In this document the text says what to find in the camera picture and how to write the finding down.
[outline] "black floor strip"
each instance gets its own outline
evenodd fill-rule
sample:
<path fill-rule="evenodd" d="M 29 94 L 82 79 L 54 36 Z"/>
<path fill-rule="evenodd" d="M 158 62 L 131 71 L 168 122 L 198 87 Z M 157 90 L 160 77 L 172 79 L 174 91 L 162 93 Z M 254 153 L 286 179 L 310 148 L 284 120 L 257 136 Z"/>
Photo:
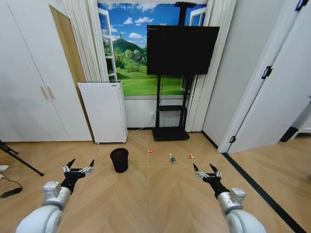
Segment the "black floor strip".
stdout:
<path fill-rule="evenodd" d="M 249 184 L 261 195 L 261 197 L 271 206 L 272 209 L 286 222 L 286 224 L 296 233 L 305 233 L 306 231 L 279 205 L 262 187 L 244 171 L 244 169 L 235 162 L 228 153 L 222 153 L 223 156 L 232 164 L 232 166 L 249 182 Z"/>

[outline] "tv stand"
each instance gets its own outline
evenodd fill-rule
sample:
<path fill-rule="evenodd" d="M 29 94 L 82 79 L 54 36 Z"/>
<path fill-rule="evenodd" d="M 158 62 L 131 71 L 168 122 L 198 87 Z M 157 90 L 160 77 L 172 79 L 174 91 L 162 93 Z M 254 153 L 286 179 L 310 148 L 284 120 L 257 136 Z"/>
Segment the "tv stand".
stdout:
<path fill-rule="evenodd" d="M 175 6 L 180 7 L 178 25 L 185 26 L 187 8 L 193 8 L 196 4 L 189 2 L 176 2 Z M 192 83 L 193 75 L 184 75 L 186 79 L 186 88 L 184 92 L 183 105 L 160 105 L 160 84 L 161 75 L 157 76 L 157 91 L 156 91 L 156 115 L 155 128 L 152 130 L 154 140 L 170 141 L 170 140 L 187 140 L 190 138 L 185 131 L 187 108 L 186 101 L 190 83 Z M 179 125 L 177 127 L 160 127 L 160 112 L 161 111 L 180 111 Z"/>

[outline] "door hinge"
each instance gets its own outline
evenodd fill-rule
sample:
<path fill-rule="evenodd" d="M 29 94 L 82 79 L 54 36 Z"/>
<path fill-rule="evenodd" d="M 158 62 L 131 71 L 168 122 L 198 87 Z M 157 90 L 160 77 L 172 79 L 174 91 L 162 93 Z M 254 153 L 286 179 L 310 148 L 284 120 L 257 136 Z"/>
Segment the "door hinge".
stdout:
<path fill-rule="evenodd" d="M 267 66 L 267 68 L 264 70 L 263 75 L 261 77 L 261 79 L 266 79 L 266 77 L 269 77 L 269 75 L 272 72 L 272 66 Z"/>
<path fill-rule="evenodd" d="M 232 136 L 231 139 L 230 139 L 230 141 L 229 141 L 229 143 L 234 143 L 235 140 L 237 140 L 237 138 L 236 138 L 235 136 Z"/>
<path fill-rule="evenodd" d="M 305 5 L 307 5 L 308 0 L 299 0 L 295 11 L 299 12 L 301 10 L 302 7 L 304 7 Z"/>

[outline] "wooden floor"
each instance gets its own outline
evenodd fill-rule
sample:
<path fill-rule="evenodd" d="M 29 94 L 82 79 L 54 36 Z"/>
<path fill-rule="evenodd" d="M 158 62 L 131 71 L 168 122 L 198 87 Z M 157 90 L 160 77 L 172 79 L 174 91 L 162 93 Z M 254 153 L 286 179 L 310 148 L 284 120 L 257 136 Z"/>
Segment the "wooden floor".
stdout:
<path fill-rule="evenodd" d="M 231 157 L 306 232 L 311 232 L 311 136 Z"/>
<path fill-rule="evenodd" d="M 206 172 L 211 172 L 211 163 L 223 172 L 223 185 L 242 188 L 247 193 L 244 209 L 255 215 L 267 232 L 292 232 L 201 133 L 190 136 L 187 141 L 155 142 L 151 131 L 138 131 L 129 134 L 126 144 L 9 143 L 45 176 L 0 152 L 0 164 L 11 166 L 3 174 L 24 186 L 21 193 L 0 200 L 0 232 L 13 232 L 26 215 L 40 207 L 42 186 L 47 181 L 62 181 L 61 167 L 73 158 L 73 167 L 85 167 L 92 159 L 95 167 L 77 182 L 60 233 L 229 232 L 211 187 L 195 177 L 192 163 Z M 129 150 L 129 169 L 122 174 L 114 171 L 109 157 L 118 147 Z M 150 148 L 155 151 L 149 154 Z M 177 164 L 170 162 L 169 153 Z M 296 139 L 233 157 L 305 230 L 311 230 L 311 182 L 306 178 L 311 169 L 310 140 Z M 14 187 L 3 180 L 0 193 Z"/>

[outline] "white curtain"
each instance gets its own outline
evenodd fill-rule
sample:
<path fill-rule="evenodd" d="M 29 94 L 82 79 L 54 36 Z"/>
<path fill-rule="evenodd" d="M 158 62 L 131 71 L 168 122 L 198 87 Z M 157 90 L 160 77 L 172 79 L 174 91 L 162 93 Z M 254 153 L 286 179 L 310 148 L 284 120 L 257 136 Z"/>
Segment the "white curtain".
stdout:
<path fill-rule="evenodd" d="M 186 121 L 187 132 L 200 132 L 213 90 L 236 0 L 208 0 L 204 26 L 219 26 L 208 73 L 195 75 L 191 87 Z"/>
<path fill-rule="evenodd" d="M 96 0 L 64 0 L 86 82 L 108 82 Z"/>

